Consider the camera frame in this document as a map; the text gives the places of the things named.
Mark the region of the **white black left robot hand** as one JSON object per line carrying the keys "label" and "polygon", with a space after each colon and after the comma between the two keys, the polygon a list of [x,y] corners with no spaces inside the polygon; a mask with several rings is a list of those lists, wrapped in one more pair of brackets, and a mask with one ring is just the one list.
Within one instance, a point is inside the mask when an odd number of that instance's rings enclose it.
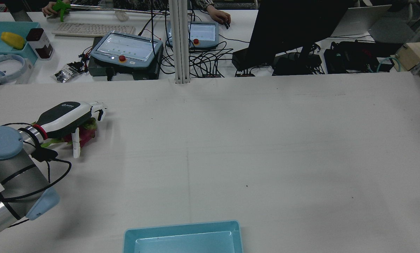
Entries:
{"label": "white black left robot hand", "polygon": [[33,125],[43,139],[58,139],[67,135],[72,137],[73,157],[80,157],[79,127],[99,112],[98,121],[104,118],[107,105],[102,102],[62,102],[40,115]]}

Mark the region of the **person's right hand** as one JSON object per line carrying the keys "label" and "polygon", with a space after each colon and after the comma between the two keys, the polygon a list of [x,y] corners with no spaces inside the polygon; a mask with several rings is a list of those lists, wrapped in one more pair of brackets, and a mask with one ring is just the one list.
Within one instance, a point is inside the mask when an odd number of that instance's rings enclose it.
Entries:
{"label": "person's right hand", "polygon": [[208,5],[205,9],[209,16],[218,24],[231,24],[231,16],[229,13],[216,9],[213,5]]}

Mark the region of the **person's left hand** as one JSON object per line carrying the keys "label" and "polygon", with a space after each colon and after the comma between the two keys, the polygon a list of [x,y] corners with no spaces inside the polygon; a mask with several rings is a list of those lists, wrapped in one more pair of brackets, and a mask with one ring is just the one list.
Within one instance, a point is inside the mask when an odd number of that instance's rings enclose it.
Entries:
{"label": "person's left hand", "polygon": [[48,2],[47,5],[41,9],[41,12],[45,16],[57,15],[58,11],[53,9],[56,4],[57,2],[53,2],[53,1]]}

